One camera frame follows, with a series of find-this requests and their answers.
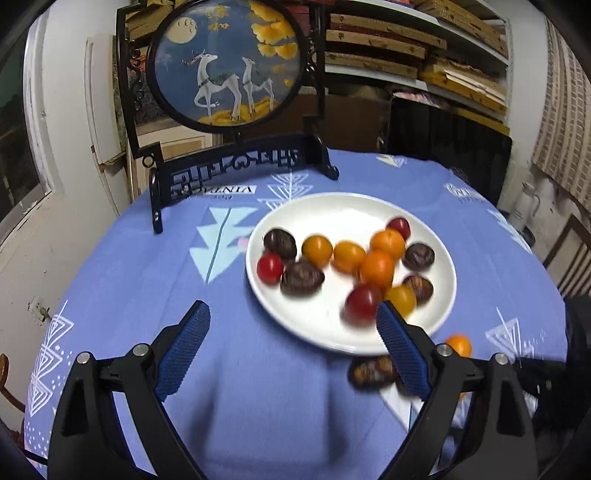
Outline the small orange pile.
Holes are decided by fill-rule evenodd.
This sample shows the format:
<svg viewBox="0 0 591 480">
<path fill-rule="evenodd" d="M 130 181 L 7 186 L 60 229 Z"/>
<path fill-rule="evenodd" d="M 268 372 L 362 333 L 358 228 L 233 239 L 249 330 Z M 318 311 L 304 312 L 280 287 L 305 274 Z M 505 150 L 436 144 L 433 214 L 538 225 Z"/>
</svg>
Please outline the small orange pile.
<svg viewBox="0 0 591 480">
<path fill-rule="evenodd" d="M 417 298 L 414 290 L 405 284 L 390 288 L 385 294 L 385 300 L 391 302 L 405 320 L 417 308 Z"/>
</svg>

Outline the dark red plum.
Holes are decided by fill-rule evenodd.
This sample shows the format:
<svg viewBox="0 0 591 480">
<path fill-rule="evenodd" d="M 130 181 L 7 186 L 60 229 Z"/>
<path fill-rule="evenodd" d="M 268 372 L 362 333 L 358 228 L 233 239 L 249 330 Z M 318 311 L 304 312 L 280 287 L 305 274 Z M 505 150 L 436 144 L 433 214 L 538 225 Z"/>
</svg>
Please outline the dark red plum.
<svg viewBox="0 0 591 480">
<path fill-rule="evenodd" d="M 382 292 L 369 285 L 359 285 L 349 292 L 342 318 L 356 327 L 367 327 L 375 322 L 377 309 L 382 302 Z"/>
</svg>

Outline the large orange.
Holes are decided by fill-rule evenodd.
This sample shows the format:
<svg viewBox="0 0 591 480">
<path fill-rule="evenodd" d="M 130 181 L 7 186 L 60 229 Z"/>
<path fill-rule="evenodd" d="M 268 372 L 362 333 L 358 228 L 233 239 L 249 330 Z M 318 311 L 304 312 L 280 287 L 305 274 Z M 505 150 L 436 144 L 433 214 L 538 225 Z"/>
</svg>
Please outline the large orange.
<svg viewBox="0 0 591 480">
<path fill-rule="evenodd" d="M 376 232 L 370 239 L 370 250 L 380 250 L 389 254 L 394 261 L 398 261 L 406 253 L 406 240 L 397 230 L 381 230 Z"/>
</svg>

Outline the yellow orange fruit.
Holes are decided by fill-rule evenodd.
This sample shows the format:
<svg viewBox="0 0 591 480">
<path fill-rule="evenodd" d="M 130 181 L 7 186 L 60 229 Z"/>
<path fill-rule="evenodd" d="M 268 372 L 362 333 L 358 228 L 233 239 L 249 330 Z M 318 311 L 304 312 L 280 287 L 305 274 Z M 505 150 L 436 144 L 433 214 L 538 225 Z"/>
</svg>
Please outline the yellow orange fruit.
<svg viewBox="0 0 591 480">
<path fill-rule="evenodd" d="M 359 244 L 341 241 L 335 245 L 334 253 L 332 253 L 332 267 L 341 273 L 355 276 L 366 255 L 366 250 Z"/>
</svg>

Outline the bright red tomato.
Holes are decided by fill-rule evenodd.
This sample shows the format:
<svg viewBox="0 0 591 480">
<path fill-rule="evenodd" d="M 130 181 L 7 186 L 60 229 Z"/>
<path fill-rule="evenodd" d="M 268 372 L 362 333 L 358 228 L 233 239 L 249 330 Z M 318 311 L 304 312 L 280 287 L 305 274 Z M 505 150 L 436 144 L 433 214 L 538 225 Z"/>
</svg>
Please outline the bright red tomato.
<svg viewBox="0 0 591 480">
<path fill-rule="evenodd" d="M 257 261 L 256 274 L 259 276 L 260 281 L 266 285 L 280 283 L 283 275 L 283 259 L 273 252 L 264 253 Z"/>
</svg>

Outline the orange tangerine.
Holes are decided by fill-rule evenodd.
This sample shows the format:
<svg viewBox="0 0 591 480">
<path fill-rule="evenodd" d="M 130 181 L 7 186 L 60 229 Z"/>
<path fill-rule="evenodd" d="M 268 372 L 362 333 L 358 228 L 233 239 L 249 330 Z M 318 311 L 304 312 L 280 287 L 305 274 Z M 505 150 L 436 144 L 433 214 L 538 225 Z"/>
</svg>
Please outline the orange tangerine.
<svg viewBox="0 0 591 480">
<path fill-rule="evenodd" d="M 318 269 L 324 269 L 329 264 L 333 251 L 331 241 L 322 235 L 311 235 L 301 246 L 301 256 Z"/>
</svg>

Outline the dark chestnut pile back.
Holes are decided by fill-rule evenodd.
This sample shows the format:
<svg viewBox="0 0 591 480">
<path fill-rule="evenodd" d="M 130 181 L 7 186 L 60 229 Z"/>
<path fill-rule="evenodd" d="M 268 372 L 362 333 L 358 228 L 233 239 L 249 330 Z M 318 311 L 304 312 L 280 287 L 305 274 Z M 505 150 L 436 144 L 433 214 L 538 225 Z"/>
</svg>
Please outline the dark chestnut pile back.
<svg viewBox="0 0 591 480">
<path fill-rule="evenodd" d="M 348 370 L 349 384 L 356 390 L 376 391 L 400 380 L 400 375 L 389 355 L 353 359 Z"/>
</svg>

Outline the white thermos jug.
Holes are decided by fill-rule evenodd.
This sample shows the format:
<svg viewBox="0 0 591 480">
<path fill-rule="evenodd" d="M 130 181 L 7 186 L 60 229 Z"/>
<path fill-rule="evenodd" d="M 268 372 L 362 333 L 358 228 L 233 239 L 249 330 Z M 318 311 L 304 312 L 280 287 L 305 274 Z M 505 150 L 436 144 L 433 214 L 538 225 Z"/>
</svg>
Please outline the white thermos jug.
<svg viewBox="0 0 591 480">
<path fill-rule="evenodd" d="M 521 232 L 530 217 L 537 213 L 539 206 L 540 197 L 535 191 L 535 186 L 529 182 L 523 182 L 522 191 L 509 214 L 509 224 Z"/>
</svg>

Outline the white round plate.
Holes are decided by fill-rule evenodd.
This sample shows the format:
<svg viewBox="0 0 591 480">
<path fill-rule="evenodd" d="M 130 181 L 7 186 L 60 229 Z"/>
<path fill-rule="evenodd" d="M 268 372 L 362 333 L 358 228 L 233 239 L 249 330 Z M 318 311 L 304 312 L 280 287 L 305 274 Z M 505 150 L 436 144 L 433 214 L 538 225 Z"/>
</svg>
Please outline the white round plate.
<svg viewBox="0 0 591 480">
<path fill-rule="evenodd" d="M 263 282 L 257 264 L 266 247 L 263 237 L 273 228 L 293 235 L 297 259 L 318 261 L 325 281 L 314 293 L 288 295 Z M 434 287 L 425 303 L 414 303 L 409 324 L 433 334 L 452 312 L 457 273 L 438 235 L 399 206 L 355 193 L 322 193 L 301 197 L 274 209 L 256 225 L 245 253 L 249 285 L 259 305 L 281 327 L 315 346 L 356 356 L 385 353 L 374 323 L 346 317 L 346 297 L 363 281 L 382 289 L 397 287 L 411 271 L 403 256 L 416 243 L 435 252 L 424 272 Z"/>
</svg>

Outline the small red plum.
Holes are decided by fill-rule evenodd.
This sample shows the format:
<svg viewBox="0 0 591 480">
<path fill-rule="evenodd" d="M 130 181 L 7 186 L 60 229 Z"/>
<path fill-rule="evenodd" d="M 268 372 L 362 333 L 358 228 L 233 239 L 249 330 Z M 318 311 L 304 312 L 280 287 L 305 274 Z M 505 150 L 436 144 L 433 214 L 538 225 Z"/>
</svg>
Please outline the small red plum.
<svg viewBox="0 0 591 480">
<path fill-rule="evenodd" d="M 399 232 L 405 241 L 410 238 L 412 233 L 410 223 L 404 217 L 394 217 L 388 222 L 387 228 Z"/>
</svg>

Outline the beige checked curtain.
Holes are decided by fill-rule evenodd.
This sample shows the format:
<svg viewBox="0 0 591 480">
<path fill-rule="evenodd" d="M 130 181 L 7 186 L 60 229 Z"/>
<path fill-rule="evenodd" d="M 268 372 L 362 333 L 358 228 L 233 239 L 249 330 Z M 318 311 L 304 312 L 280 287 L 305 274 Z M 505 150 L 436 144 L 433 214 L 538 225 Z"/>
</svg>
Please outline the beige checked curtain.
<svg viewBox="0 0 591 480">
<path fill-rule="evenodd" d="M 547 87 L 532 162 L 589 210 L 590 80 L 552 23 L 547 41 Z"/>
</svg>

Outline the black chair back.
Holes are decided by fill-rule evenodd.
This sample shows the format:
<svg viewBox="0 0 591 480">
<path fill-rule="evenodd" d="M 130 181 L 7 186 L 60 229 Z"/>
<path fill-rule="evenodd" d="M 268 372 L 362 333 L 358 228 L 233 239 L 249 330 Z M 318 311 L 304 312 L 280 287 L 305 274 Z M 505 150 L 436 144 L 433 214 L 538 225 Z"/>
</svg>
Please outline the black chair back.
<svg viewBox="0 0 591 480">
<path fill-rule="evenodd" d="M 447 110 L 391 100 L 386 152 L 451 169 L 492 204 L 501 197 L 512 145 L 509 136 Z"/>
</svg>

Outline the round deer art screen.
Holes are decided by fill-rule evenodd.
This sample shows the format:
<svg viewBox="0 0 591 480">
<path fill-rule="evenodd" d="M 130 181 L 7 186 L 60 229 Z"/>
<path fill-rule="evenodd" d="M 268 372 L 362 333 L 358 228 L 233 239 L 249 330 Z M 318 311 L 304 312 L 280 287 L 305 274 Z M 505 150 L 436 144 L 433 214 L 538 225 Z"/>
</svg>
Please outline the round deer art screen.
<svg viewBox="0 0 591 480">
<path fill-rule="evenodd" d="M 301 25 L 281 1 L 175 3 L 140 37 L 131 20 L 148 5 L 116 15 L 116 67 L 131 156 L 148 172 L 151 224 L 214 177 L 252 165 L 339 171 L 318 133 L 325 116 L 325 2 L 308 1 Z M 144 98 L 182 127 L 224 143 L 166 159 L 158 142 L 141 144 L 136 116 Z"/>
</svg>

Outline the wooden storage shelf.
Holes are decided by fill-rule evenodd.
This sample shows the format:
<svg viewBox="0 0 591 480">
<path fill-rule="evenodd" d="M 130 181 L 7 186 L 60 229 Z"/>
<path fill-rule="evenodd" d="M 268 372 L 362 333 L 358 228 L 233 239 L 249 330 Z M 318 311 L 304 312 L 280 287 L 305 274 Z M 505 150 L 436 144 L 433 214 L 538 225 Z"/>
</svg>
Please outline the wooden storage shelf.
<svg viewBox="0 0 591 480">
<path fill-rule="evenodd" d="M 135 71 L 159 108 L 197 131 L 224 133 L 263 124 L 297 97 L 305 81 L 325 92 L 329 65 L 384 72 L 409 80 L 413 66 L 443 39 L 410 27 L 308 8 L 311 30 L 276 1 L 187 1 L 149 33 L 145 64 L 122 56 L 132 43 L 127 23 L 148 6 L 117 12 L 118 75 Z"/>
</svg>

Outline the window with white frame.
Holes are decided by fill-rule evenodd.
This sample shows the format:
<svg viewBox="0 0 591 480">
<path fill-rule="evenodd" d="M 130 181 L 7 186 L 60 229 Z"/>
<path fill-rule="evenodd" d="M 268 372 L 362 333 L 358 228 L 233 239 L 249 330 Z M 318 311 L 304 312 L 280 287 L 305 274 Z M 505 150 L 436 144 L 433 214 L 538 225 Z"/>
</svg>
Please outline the window with white frame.
<svg viewBox="0 0 591 480">
<path fill-rule="evenodd" d="M 1 239 L 6 240 L 51 191 L 35 152 L 31 87 L 39 25 L 33 24 L 1 59 Z"/>
</svg>

